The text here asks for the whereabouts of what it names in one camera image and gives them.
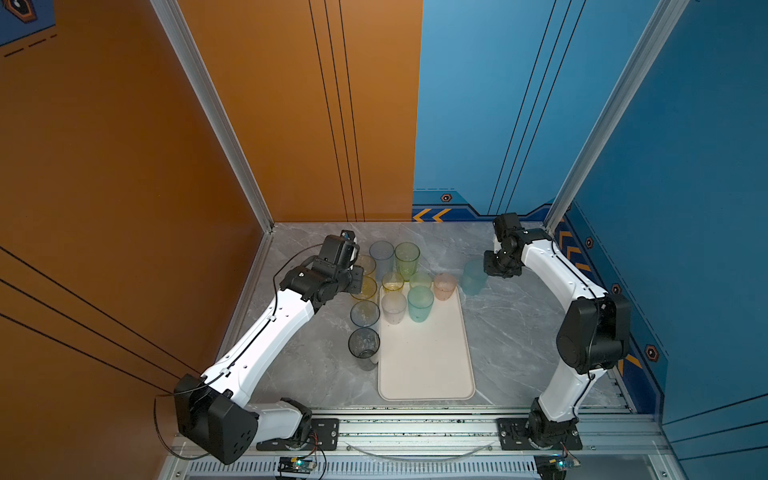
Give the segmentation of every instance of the cup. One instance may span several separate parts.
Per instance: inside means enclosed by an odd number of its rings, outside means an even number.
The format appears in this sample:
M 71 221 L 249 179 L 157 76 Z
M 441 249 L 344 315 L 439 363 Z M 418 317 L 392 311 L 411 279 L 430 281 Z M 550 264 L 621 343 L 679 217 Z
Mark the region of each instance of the cup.
M 411 288 L 414 286 L 425 286 L 427 288 L 432 286 L 432 278 L 428 273 L 424 272 L 414 273 L 411 275 L 411 280 L 409 280 L 409 282 L 411 283 Z
M 349 311 L 349 318 L 358 327 L 369 327 L 378 330 L 379 327 L 379 306 L 370 300 L 363 300 L 355 303 Z
M 427 319 L 435 302 L 435 294 L 425 286 L 411 288 L 408 292 L 408 314 L 411 320 L 421 323 Z
M 447 300 L 451 298 L 456 290 L 456 277 L 450 273 L 440 273 L 435 276 L 435 298 L 437 300 Z
M 385 273 L 395 269 L 395 247 L 390 242 L 379 240 L 371 245 L 368 253 L 376 261 L 376 281 L 381 282 Z
M 364 276 L 362 278 L 362 289 L 360 289 L 360 293 L 354 293 L 352 297 L 358 300 L 368 300 L 376 295 L 378 289 L 379 287 L 376 285 L 376 281 L 373 278 Z
M 388 292 L 382 297 L 382 317 L 387 323 L 397 325 L 406 316 L 408 300 L 400 292 Z
M 362 274 L 365 276 L 370 276 L 376 272 L 376 260 L 368 255 L 358 255 L 357 260 L 355 260 L 355 265 L 360 265 L 362 267 Z
M 416 273 L 416 267 L 419 265 L 419 256 L 421 250 L 410 242 L 404 242 L 395 247 L 395 258 L 397 259 L 397 271 L 400 272 L 405 281 L 411 279 L 411 275 Z
M 397 272 L 385 273 L 382 278 L 382 286 L 385 292 L 399 292 L 406 281 Z
M 487 280 L 488 274 L 483 270 L 482 258 L 476 258 L 464 265 L 464 275 L 459 284 L 465 295 L 477 295 Z
M 357 329 L 349 336 L 347 346 L 361 369 L 370 371 L 376 368 L 374 359 L 381 346 L 378 333 L 366 327 Z

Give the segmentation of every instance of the clear cup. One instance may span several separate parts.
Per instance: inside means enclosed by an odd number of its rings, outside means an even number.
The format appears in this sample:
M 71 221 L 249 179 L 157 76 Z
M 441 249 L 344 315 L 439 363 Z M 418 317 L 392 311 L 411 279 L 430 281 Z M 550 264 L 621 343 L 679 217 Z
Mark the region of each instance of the clear cup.
M 482 258 L 476 258 L 464 265 L 464 275 L 459 281 L 465 295 L 477 295 L 485 287 L 488 274 L 483 270 Z
M 397 325 L 406 316 L 408 300 L 400 292 L 388 292 L 382 297 L 382 317 L 387 323 Z
M 411 275 L 411 279 L 409 280 L 411 284 L 411 288 L 414 286 L 425 286 L 427 288 L 432 286 L 432 277 L 429 276 L 428 273 L 424 272 L 416 272 L 413 275 Z
M 355 303 L 349 311 L 349 318 L 352 320 L 352 323 L 359 327 L 367 326 L 374 330 L 378 330 L 379 316 L 379 306 L 370 300 Z
M 379 352 L 381 340 L 379 340 L 379 334 L 373 329 L 363 327 L 355 330 L 349 336 L 347 346 L 361 369 L 370 371 L 376 368 L 378 362 L 376 354 Z
M 408 292 L 408 314 L 411 320 L 421 323 L 427 319 L 435 302 L 435 294 L 425 286 L 411 288 Z
M 435 298 L 437 300 L 447 300 L 451 298 L 456 290 L 456 277 L 450 273 L 440 273 L 435 276 Z
M 400 272 L 400 275 L 402 275 L 406 282 L 411 279 L 411 275 L 416 273 L 416 267 L 419 265 L 419 256 L 421 254 L 421 250 L 414 243 L 404 242 L 395 247 L 397 271 Z
M 385 292 L 399 292 L 406 281 L 397 272 L 385 273 L 382 278 L 382 286 Z
M 362 267 L 362 274 L 365 276 L 370 276 L 376 272 L 376 260 L 368 255 L 358 255 L 355 265 Z
M 369 300 L 376 295 L 376 291 L 378 289 L 379 287 L 373 278 L 370 276 L 364 276 L 362 278 L 362 289 L 360 289 L 360 293 L 354 293 L 352 297 L 358 300 Z
M 376 281 L 381 282 L 385 273 L 395 269 L 395 247 L 390 242 L 379 240 L 368 249 L 368 254 L 376 261 Z

